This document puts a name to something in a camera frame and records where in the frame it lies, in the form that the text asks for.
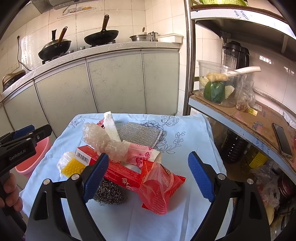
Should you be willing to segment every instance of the metal bowl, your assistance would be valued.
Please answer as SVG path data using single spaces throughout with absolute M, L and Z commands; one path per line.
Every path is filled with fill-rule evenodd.
M 139 34 L 130 36 L 130 38 L 133 42 L 151 42 L 152 36 L 150 34 Z

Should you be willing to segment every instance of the human hand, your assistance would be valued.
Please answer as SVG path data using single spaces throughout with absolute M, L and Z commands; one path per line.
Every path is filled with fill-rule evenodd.
M 20 198 L 20 192 L 17 188 L 17 182 L 15 175 L 10 173 L 9 179 L 4 183 L 3 189 L 9 194 L 5 199 L 7 206 L 12 207 L 17 211 L 22 210 L 22 199 Z M 4 201 L 0 198 L 0 207 L 4 207 Z

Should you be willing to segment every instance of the red packaging bag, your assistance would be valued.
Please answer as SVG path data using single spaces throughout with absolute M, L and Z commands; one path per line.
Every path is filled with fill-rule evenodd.
M 143 206 L 156 214 L 168 212 L 169 198 L 185 182 L 185 177 L 171 173 L 160 163 L 143 161 L 139 197 Z

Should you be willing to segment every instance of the wok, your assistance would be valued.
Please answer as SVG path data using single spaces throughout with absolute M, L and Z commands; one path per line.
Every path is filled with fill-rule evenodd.
M 56 31 L 52 31 L 52 41 L 46 44 L 42 50 L 38 53 L 39 57 L 48 61 L 53 59 L 56 56 L 59 56 L 61 53 L 66 53 L 70 48 L 71 41 L 67 39 L 63 39 L 68 27 L 64 27 L 61 35 L 58 40 L 55 39 Z
M 109 21 L 109 15 L 105 15 L 103 20 L 102 30 L 98 33 L 94 33 L 86 36 L 84 38 L 84 41 L 91 46 L 96 46 L 96 45 L 110 43 L 112 40 L 114 40 L 117 37 L 119 32 L 118 30 L 106 30 L 108 21 Z

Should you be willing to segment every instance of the green plastic basket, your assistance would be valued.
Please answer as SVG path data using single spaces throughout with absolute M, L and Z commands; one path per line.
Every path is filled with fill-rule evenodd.
M 203 0 L 203 4 L 235 4 L 246 6 L 247 4 L 243 0 Z

